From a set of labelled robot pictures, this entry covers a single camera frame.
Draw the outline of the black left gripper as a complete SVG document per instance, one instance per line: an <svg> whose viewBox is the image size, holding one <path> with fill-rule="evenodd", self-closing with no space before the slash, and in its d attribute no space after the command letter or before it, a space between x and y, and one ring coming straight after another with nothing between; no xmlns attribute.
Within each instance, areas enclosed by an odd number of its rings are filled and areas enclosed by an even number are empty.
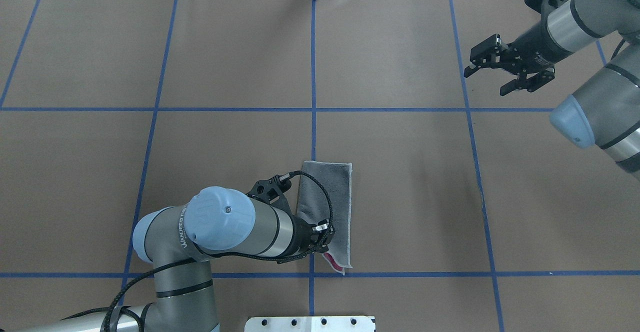
<svg viewBox="0 0 640 332"><path fill-rule="evenodd" d="M290 243L284 252L276 257L277 264L299 261L313 253L325 253L329 250L329 244L335 234L331 216L318 223L308 223L294 215L292 222Z"/></svg>

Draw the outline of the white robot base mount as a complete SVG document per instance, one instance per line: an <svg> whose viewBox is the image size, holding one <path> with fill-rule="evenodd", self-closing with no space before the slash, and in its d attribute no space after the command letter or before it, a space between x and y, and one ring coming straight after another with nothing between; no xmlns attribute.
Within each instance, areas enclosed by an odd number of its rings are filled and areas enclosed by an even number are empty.
<svg viewBox="0 0 640 332"><path fill-rule="evenodd" d="M376 332L374 316L261 316L252 317L245 332Z"/></svg>

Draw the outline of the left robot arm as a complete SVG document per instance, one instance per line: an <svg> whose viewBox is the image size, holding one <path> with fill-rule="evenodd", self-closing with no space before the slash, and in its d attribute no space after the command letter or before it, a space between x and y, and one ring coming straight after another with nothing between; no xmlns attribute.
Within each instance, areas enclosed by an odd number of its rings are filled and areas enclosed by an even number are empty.
<svg viewBox="0 0 640 332"><path fill-rule="evenodd" d="M326 252L333 236L328 216L308 223L260 196L207 187L182 206L144 216L132 245L152 269L130 280L106 307L32 327L32 332L218 332L211 261L242 257L285 264Z"/></svg>

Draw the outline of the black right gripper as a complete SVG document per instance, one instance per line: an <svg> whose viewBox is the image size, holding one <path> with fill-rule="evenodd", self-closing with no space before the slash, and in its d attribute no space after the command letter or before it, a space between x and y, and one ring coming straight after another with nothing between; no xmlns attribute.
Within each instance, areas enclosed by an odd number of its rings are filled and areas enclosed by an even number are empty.
<svg viewBox="0 0 640 332"><path fill-rule="evenodd" d="M494 67L499 61L499 68L516 76L500 87L501 97L516 90L532 93L555 79L555 64L568 56L570 52L551 37L547 22L540 21L508 43L504 50L499 34L478 43L470 50L470 63L464 68L463 76L469 78L480 69Z"/></svg>

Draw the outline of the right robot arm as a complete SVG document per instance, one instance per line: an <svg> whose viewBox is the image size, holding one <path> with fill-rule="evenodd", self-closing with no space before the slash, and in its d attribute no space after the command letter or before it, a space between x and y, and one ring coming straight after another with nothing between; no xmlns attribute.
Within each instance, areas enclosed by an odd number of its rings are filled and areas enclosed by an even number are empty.
<svg viewBox="0 0 640 332"><path fill-rule="evenodd" d="M495 33L473 46L463 75L499 70L510 75L498 92L536 92L558 66L578 61L599 41L617 35L622 47L596 54L573 92L549 115L551 125L580 149L601 150L619 170L639 179L639 0L525 0L539 19L513 40Z"/></svg>

